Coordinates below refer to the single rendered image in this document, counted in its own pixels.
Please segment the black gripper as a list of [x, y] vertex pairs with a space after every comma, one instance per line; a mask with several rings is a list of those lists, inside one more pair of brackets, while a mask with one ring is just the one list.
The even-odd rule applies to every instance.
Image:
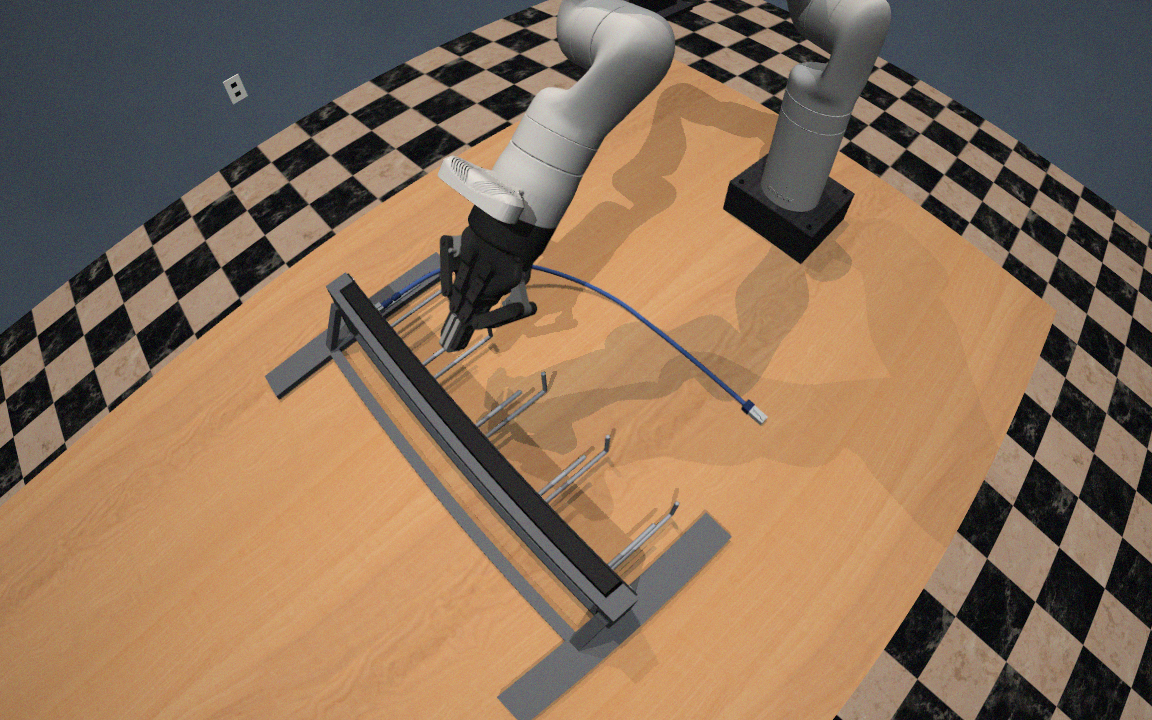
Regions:
[[[530, 281], [532, 263], [547, 249], [556, 229], [522, 220], [499, 222], [473, 205], [465, 232], [457, 236], [444, 234], [440, 273], [442, 295], [450, 301], [450, 313], [445, 318], [439, 340], [445, 353], [467, 348], [473, 329], [497, 328], [538, 313], [538, 305], [529, 302], [525, 285]], [[502, 306], [490, 311], [506, 293], [509, 296]]]

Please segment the network cable plug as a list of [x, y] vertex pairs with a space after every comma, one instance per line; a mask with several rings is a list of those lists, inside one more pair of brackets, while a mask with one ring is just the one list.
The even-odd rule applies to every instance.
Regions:
[[749, 416], [751, 416], [751, 418], [753, 418], [756, 423], [759, 423], [759, 425], [761, 425], [764, 420], [767, 419], [767, 416], [765, 416], [765, 414], [761, 414], [761, 410], [753, 404], [753, 401], [748, 400], [746, 404], [741, 407], [741, 410], [742, 414], [748, 414]]

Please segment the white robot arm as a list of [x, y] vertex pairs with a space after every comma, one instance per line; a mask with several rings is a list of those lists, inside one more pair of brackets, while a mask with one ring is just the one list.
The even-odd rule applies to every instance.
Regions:
[[[890, 3], [787, 5], [797, 32], [829, 61], [804, 61], [788, 74], [761, 190], [780, 209], [810, 211], [881, 53]], [[556, 32], [562, 53], [585, 76], [567, 90], [541, 88], [492, 170], [450, 156], [435, 174], [499, 222], [556, 228], [605, 136], [652, 94], [675, 58], [668, 20], [628, 0], [562, 0]]]

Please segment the blue patch cable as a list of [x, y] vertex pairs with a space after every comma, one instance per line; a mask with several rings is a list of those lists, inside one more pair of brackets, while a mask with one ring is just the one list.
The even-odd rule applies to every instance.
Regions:
[[[707, 376], [710, 378], [712, 378], [713, 381], [717, 381], [717, 384], [719, 384], [719, 386], [721, 386], [723, 388], [723, 391], [727, 391], [728, 393], [730, 393], [732, 397], [736, 397], [736, 400], [738, 401], [738, 404], [742, 404], [742, 406], [746, 404], [746, 401], [742, 400], [742, 397], [740, 397], [738, 395], [736, 395], [736, 393], [733, 392], [733, 389], [730, 387], [726, 386], [726, 384], [723, 384], [721, 381], [721, 379], [719, 379], [717, 376], [714, 376], [712, 372], [710, 372], [710, 370], [707, 369], [707, 366], [704, 366], [702, 363], [699, 363], [698, 359], [695, 359], [695, 357], [692, 357], [691, 354], [687, 353], [685, 348], [682, 348], [680, 344], [677, 344], [675, 342], [675, 340], [670, 340], [670, 338], [667, 336], [666, 333], [664, 333], [662, 331], [660, 331], [660, 329], [657, 328], [657, 325], [653, 325], [652, 323], [647, 323], [647, 320], [644, 318], [643, 314], [639, 314], [639, 313], [637, 313], [637, 311], [634, 310], [634, 306], [628, 306], [626, 304], [626, 302], [623, 302], [621, 300], [616, 300], [616, 297], [614, 297], [613, 295], [611, 295], [611, 293], [600, 290], [600, 288], [596, 287], [594, 285], [590, 285], [590, 283], [588, 283], [585, 281], [579, 281], [579, 278], [575, 278], [573, 275], [567, 275], [567, 274], [564, 274], [562, 272], [556, 272], [556, 270], [545, 268], [545, 266], [532, 265], [532, 270], [539, 270], [539, 272], [547, 272], [547, 273], [553, 274], [553, 275], [562, 276], [564, 279], [568, 279], [568, 281], [573, 281], [573, 282], [579, 283], [582, 286], [585, 286], [585, 287], [590, 288], [590, 290], [602, 293], [602, 295], [605, 297], [607, 297], [607, 300], [612, 300], [612, 301], [616, 302], [616, 304], [620, 304], [620, 306], [626, 306], [626, 310], [628, 310], [628, 313], [632, 313], [634, 316], [637, 316], [637, 319], [639, 319], [641, 323], [646, 324], [649, 328], [652, 328], [652, 331], [655, 331], [657, 334], [660, 334], [660, 338], [664, 338], [664, 340], [666, 340], [669, 344], [672, 344], [673, 347], [677, 348], [677, 350], [681, 354], [684, 354], [685, 357], [689, 357], [689, 361], [692, 361], [692, 363], [696, 366], [699, 366], [702, 369], [702, 372], [707, 373]], [[426, 275], [422, 275], [419, 279], [417, 279], [417, 281], [414, 281], [414, 283], [408, 285], [407, 287], [404, 287], [404, 290], [394, 293], [394, 295], [392, 295], [391, 300], [392, 301], [401, 300], [401, 296], [403, 295], [403, 293], [412, 290], [412, 288], [415, 286], [417, 286], [417, 285], [420, 285], [422, 281], [429, 281], [430, 276], [433, 276], [433, 275], [439, 274], [439, 273], [440, 273], [440, 268], [439, 270], [434, 270], [434, 272], [430, 272]]]

